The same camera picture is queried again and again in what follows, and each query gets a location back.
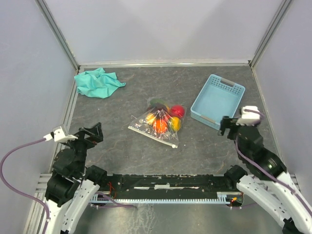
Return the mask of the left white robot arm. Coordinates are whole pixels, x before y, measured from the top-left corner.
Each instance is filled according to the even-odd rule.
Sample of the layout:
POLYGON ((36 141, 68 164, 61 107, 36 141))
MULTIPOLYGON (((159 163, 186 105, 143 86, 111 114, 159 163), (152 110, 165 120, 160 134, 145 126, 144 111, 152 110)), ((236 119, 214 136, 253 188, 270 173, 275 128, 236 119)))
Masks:
POLYGON ((103 142, 100 122, 90 128, 81 127, 71 135, 63 126, 44 136, 66 146, 57 153, 52 176, 47 182, 45 205, 48 207, 45 234, 72 234, 90 199, 107 187, 107 171, 92 165, 85 167, 87 151, 103 142))

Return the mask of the clear dotted zip bag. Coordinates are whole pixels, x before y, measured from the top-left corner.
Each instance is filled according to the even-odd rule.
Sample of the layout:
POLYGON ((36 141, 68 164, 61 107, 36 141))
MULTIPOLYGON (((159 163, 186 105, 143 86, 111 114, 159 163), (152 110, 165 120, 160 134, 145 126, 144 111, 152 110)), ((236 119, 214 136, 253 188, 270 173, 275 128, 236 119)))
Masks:
POLYGON ((152 97, 147 101, 146 112, 134 119, 128 129, 175 149, 179 144, 178 131, 185 116, 186 108, 183 105, 152 97))

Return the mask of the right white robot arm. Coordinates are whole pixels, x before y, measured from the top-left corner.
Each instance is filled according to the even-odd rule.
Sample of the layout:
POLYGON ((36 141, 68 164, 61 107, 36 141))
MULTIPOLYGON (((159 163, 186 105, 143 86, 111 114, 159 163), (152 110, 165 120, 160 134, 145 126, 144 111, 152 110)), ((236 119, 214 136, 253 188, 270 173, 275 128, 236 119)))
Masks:
POLYGON ((224 177, 224 186, 239 191, 253 199, 282 228, 284 234, 310 234, 312 232, 312 207, 294 184, 286 166, 280 158, 265 148, 258 130, 260 119, 250 123, 239 122, 239 118, 224 116, 219 134, 229 130, 227 138, 233 140, 239 159, 250 173, 257 177, 263 188, 238 167, 240 176, 224 177))

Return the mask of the red strawberry pear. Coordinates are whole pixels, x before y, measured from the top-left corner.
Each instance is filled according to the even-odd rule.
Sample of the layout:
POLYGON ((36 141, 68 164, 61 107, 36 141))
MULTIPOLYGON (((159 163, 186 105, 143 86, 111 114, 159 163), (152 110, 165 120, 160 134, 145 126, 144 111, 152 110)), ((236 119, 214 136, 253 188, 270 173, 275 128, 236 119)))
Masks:
POLYGON ((168 122, 171 119, 171 116, 164 110, 160 111, 159 116, 160 116, 160 119, 165 122, 168 122))

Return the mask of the orange tangerine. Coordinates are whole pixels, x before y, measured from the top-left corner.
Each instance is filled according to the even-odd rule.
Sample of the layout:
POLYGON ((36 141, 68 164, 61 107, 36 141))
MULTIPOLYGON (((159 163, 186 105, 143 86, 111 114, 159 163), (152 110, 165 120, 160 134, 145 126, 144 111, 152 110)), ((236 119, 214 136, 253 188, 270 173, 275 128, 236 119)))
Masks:
POLYGON ((153 123, 153 129, 157 133, 162 134, 168 131, 168 124, 161 119, 156 119, 153 123))

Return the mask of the green orange mango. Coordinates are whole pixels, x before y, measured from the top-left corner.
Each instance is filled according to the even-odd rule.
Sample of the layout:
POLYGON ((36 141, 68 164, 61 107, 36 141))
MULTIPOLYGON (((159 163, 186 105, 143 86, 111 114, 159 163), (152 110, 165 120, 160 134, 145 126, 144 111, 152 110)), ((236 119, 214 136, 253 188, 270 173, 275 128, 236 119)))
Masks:
POLYGON ((150 100, 151 107, 164 108, 166 105, 164 104, 164 100, 160 98, 154 98, 150 100))

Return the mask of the light blue plastic basket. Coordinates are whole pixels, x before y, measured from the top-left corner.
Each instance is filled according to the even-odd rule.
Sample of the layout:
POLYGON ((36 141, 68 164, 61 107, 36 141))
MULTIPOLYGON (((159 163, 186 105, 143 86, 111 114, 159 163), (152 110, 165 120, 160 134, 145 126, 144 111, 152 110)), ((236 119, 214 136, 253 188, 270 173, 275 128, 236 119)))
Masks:
POLYGON ((192 104, 190 116, 219 130, 222 117, 236 113, 244 92, 244 86, 211 74, 192 104))

